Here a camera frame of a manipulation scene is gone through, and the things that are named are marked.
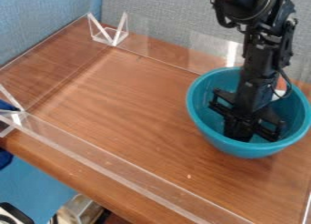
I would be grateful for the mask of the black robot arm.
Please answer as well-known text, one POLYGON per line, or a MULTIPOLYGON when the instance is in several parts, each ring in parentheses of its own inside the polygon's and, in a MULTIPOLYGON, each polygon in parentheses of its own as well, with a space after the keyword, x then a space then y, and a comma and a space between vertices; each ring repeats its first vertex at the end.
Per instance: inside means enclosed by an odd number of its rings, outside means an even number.
POLYGON ((244 34, 244 64, 236 91, 212 90, 209 108, 224 120, 222 134, 248 142, 257 135, 278 140, 285 122, 270 108, 272 100, 290 93, 290 84, 277 93, 277 81, 288 77, 290 42, 297 19, 290 0, 209 0, 218 24, 244 34))

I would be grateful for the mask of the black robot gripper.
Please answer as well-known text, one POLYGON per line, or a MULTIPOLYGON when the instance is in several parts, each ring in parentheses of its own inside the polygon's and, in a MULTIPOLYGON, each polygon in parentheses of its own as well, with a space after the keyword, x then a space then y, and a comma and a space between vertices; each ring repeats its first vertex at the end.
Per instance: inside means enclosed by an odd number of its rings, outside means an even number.
POLYGON ((284 121, 270 108, 281 98, 276 86, 288 85, 284 78, 240 79, 236 92, 214 88, 209 108, 222 116, 222 134, 238 141, 249 142, 253 135, 268 141, 277 141, 284 121))

